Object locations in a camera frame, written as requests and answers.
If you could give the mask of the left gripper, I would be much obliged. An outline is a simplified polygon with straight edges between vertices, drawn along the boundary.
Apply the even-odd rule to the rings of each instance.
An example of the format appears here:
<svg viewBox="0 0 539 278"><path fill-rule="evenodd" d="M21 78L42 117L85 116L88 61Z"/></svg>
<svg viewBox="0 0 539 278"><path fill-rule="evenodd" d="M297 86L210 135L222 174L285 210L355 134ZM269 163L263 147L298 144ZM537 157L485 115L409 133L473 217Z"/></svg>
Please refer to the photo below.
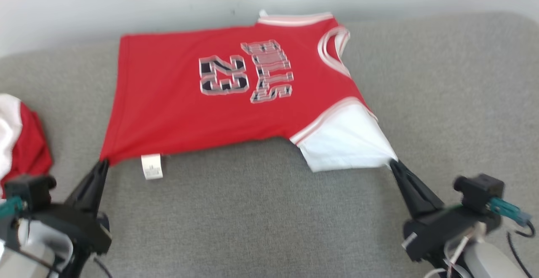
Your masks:
<svg viewBox="0 0 539 278"><path fill-rule="evenodd" d="M89 259L108 253L112 244L108 219L94 216L108 169L108 160L97 162L65 205L0 219L0 278L80 278Z"/></svg>

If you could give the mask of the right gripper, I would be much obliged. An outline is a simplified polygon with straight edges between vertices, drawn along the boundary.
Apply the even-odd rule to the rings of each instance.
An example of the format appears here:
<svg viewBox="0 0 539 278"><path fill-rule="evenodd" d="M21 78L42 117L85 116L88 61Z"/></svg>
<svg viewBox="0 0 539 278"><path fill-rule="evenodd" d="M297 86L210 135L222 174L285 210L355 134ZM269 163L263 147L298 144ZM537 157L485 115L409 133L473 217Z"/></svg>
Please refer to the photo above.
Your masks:
<svg viewBox="0 0 539 278"><path fill-rule="evenodd" d="M441 199L402 161L392 160L391 170L412 217L403 226L402 243L414 262L442 262L447 241L469 231L475 224L486 224L490 233L501 225L501 215L480 214L464 206L444 208Z"/></svg>

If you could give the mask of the red shorts with white stripe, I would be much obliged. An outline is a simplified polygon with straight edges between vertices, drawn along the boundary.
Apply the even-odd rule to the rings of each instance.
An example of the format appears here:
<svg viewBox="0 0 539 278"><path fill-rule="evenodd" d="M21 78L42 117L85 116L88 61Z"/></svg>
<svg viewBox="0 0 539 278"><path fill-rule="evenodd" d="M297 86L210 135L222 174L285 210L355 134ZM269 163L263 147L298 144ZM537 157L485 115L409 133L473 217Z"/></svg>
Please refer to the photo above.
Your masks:
<svg viewBox="0 0 539 278"><path fill-rule="evenodd" d="M42 123L19 98L0 94L0 203L5 183L20 175L41 176L53 164Z"/></svg>

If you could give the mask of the red jersey with number 23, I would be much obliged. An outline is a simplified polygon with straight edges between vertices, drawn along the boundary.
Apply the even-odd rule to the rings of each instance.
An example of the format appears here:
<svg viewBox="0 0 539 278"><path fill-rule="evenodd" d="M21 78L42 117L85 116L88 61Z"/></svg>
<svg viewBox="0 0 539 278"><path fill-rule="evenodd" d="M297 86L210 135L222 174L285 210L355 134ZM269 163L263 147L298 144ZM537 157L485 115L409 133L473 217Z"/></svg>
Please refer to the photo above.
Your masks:
<svg viewBox="0 0 539 278"><path fill-rule="evenodd" d="M283 138L313 172L398 161L342 61L332 13L125 35L100 159L175 155Z"/></svg>

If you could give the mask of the grey fabric sofa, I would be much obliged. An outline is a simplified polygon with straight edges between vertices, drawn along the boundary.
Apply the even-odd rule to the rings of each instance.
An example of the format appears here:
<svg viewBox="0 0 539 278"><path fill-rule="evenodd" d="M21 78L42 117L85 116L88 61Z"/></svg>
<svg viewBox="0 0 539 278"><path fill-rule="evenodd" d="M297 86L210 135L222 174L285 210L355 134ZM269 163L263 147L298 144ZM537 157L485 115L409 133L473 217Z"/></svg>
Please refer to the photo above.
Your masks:
<svg viewBox="0 0 539 278"><path fill-rule="evenodd" d="M398 157L445 203L457 176L485 173L533 217L514 236L539 278L539 23L506 13L347 21L343 61ZM0 59L0 93L38 112L63 200L99 158L119 41ZM109 170L101 209L114 278L423 278L402 248L408 210L391 172L313 173L275 138Z"/></svg>

